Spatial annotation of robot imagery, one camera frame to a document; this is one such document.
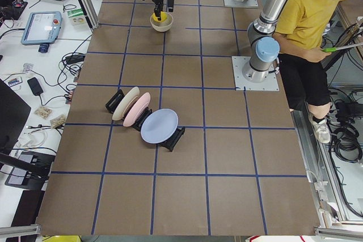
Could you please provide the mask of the yellow lemon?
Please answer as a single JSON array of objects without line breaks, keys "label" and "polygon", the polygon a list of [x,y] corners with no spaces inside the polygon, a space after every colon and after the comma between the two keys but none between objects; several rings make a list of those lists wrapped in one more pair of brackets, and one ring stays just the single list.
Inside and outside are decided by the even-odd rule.
[{"label": "yellow lemon", "polygon": [[161,11],[158,14],[153,13],[151,17],[156,22],[163,22],[163,21],[165,21],[167,19],[167,13]]}]

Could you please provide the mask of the cream ceramic bowl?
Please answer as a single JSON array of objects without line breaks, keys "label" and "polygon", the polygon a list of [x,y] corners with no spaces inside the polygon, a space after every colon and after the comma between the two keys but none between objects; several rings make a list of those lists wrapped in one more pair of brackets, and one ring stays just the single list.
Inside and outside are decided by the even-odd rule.
[{"label": "cream ceramic bowl", "polygon": [[155,13],[150,16],[152,28],[158,32],[167,32],[173,25],[174,18],[169,12],[161,12],[161,20],[158,20]]}]

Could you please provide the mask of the green white carton box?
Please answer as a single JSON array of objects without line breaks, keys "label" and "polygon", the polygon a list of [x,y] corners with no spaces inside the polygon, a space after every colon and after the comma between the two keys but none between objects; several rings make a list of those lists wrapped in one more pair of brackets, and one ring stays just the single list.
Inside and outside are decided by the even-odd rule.
[{"label": "green white carton box", "polygon": [[78,26],[87,23],[82,9],[69,10],[67,12],[67,17],[69,19],[69,22],[73,26]]}]

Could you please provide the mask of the pink plate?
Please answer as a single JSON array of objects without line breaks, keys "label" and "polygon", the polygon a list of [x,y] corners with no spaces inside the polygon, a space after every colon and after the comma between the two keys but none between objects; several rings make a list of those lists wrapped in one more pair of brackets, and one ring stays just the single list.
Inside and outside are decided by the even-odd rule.
[{"label": "pink plate", "polygon": [[151,100],[151,96],[149,92],[145,92],[131,107],[130,111],[124,118],[123,126],[130,127],[132,126],[142,112],[149,106]]}]

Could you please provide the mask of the black dish rack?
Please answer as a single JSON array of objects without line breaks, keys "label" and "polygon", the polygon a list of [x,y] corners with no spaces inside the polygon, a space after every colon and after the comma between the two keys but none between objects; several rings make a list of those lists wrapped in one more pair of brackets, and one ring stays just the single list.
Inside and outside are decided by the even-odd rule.
[{"label": "black dish rack", "polygon": [[[116,107],[118,106],[118,104],[120,103],[120,101],[122,100],[122,98],[126,95],[127,93],[123,93],[122,90],[118,90],[111,98],[110,100],[105,104],[105,108],[106,110],[111,113],[113,115]],[[133,127],[134,129],[136,129],[137,131],[141,132],[141,127],[143,122],[147,119],[148,116],[150,116],[154,111],[149,108],[149,106],[142,112],[142,114],[139,116],[139,118],[136,120],[136,122],[130,126]],[[169,137],[169,139],[165,140],[164,142],[161,143],[157,143],[156,145],[162,146],[166,149],[168,149],[169,151],[173,151],[174,147],[176,146],[176,144],[178,143],[178,141],[180,140],[180,138],[184,135],[185,133],[185,127],[177,127],[175,132],[173,133],[172,136]]]}]

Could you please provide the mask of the cream plate in rack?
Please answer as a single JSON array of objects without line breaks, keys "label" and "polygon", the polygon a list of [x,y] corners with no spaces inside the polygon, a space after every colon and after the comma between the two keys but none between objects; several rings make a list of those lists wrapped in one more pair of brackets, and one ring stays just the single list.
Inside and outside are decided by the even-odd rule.
[{"label": "cream plate in rack", "polygon": [[112,119],[114,121],[118,121],[123,119],[128,110],[130,110],[130,108],[132,107],[132,105],[136,102],[136,100],[138,99],[140,95],[140,89],[135,86],[133,87],[120,101],[120,103],[118,104],[118,106],[116,107]]}]

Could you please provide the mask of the near blue teach pendant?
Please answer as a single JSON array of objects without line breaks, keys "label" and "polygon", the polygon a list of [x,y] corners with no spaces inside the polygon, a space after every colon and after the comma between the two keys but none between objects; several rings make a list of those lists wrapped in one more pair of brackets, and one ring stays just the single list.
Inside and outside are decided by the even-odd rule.
[{"label": "near blue teach pendant", "polygon": [[23,45],[52,44],[62,26],[59,11],[32,12],[29,15],[21,43]]}]

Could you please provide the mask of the lavender plate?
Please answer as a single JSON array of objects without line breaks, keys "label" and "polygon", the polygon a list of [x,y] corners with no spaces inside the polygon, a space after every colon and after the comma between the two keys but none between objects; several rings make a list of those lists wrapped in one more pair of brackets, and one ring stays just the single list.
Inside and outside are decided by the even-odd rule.
[{"label": "lavender plate", "polygon": [[172,109],[159,109],[143,122],[141,137],[147,143],[164,142],[173,135],[178,127],[178,115]]}]

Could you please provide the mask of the person in yellow shirt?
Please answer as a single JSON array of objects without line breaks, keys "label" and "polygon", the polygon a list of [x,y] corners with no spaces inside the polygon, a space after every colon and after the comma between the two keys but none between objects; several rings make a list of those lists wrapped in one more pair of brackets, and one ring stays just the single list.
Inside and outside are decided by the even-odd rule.
[{"label": "person in yellow shirt", "polygon": [[326,115],[330,110],[327,74],[321,61],[323,32],[336,6],[344,0],[287,0],[273,38],[280,45],[279,70],[291,111],[309,110],[314,135],[329,143]]}]

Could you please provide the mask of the black phone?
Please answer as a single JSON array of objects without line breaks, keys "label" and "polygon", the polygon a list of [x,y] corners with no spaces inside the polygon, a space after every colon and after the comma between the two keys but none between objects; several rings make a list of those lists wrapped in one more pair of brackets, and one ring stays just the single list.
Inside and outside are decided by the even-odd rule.
[{"label": "black phone", "polygon": [[37,78],[35,78],[35,77],[30,78],[29,80],[27,80],[27,83],[28,83],[33,95],[40,96],[44,92],[44,90],[43,90],[42,86],[40,85]]}]

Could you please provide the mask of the black monitor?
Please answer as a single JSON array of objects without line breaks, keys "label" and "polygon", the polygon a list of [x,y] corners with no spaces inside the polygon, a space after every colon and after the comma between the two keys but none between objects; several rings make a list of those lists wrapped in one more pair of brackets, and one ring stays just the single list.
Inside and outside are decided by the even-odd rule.
[{"label": "black monitor", "polygon": [[31,111],[31,107],[1,80],[1,153],[14,148]]}]

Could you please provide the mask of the green handled tool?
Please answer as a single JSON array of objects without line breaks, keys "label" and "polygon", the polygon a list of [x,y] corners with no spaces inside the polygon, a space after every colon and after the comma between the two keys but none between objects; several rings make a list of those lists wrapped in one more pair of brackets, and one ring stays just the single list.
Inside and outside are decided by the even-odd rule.
[{"label": "green handled tool", "polygon": [[337,46],[337,47],[331,47],[331,48],[324,48],[324,49],[322,49],[322,51],[326,52],[326,53],[331,53],[331,52],[336,52],[338,50],[345,50],[345,49],[355,48],[355,47],[358,47],[358,46],[363,46],[363,43],[344,45],[344,46]]}]

